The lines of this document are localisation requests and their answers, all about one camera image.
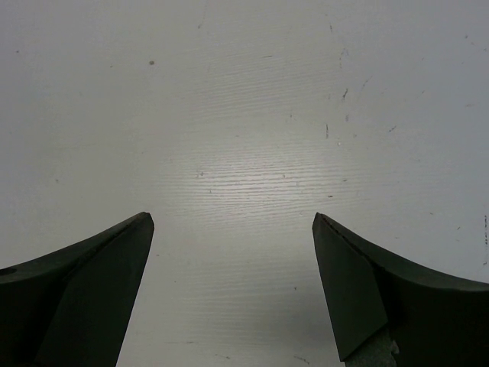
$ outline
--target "white table surface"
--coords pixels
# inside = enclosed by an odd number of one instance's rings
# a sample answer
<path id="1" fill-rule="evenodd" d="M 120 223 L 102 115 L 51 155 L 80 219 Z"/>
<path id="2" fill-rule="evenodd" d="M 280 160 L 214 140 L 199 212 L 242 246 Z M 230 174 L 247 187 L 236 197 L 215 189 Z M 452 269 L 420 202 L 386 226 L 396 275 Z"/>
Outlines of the white table surface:
<path id="1" fill-rule="evenodd" d="M 486 0 L 4 0 L 0 268 L 149 211 L 119 366 L 341 365 L 316 211 L 489 281 L 488 19 Z"/>

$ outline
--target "white surface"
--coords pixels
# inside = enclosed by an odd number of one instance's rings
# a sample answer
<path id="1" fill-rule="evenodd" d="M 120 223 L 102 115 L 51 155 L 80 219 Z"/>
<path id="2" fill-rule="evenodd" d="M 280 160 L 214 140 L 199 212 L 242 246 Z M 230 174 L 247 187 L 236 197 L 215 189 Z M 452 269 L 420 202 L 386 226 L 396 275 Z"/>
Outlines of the white surface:
<path id="1" fill-rule="evenodd" d="M 339 365 L 316 211 L 489 281 L 488 17 L 485 0 L 3 1 L 0 268 L 147 210 L 118 365 Z"/>

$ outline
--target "tabletop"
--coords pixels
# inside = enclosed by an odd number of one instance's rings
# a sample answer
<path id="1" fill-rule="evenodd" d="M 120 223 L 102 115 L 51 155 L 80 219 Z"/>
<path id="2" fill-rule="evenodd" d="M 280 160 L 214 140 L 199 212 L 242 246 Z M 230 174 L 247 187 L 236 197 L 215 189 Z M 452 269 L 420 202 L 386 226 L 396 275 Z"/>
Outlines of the tabletop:
<path id="1" fill-rule="evenodd" d="M 340 366 L 316 212 L 489 282 L 485 0 L 6 0 L 0 268 L 140 211 L 118 365 Z"/>

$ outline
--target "screw hole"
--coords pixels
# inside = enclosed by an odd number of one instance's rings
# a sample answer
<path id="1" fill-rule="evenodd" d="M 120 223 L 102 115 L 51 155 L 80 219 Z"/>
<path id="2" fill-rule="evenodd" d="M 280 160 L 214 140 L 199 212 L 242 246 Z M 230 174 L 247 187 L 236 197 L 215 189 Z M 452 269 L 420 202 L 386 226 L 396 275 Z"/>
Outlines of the screw hole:
<path id="1" fill-rule="evenodd" d="M 0 277 L 2 275 L 14 274 L 16 271 L 17 271 L 17 269 L 15 269 L 15 268 L 0 269 Z"/>

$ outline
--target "black object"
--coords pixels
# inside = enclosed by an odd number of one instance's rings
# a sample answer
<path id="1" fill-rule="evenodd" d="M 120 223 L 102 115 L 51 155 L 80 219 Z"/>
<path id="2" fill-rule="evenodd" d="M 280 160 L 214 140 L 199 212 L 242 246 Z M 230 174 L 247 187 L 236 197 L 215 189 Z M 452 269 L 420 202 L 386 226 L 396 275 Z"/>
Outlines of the black object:
<path id="1" fill-rule="evenodd" d="M 319 213 L 313 234 L 348 367 L 489 366 L 489 284 L 418 265 Z"/>
<path id="2" fill-rule="evenodd" d="M 153 231 L 140 213 L 0 270 L 0 366 L 115 366 Z"/>

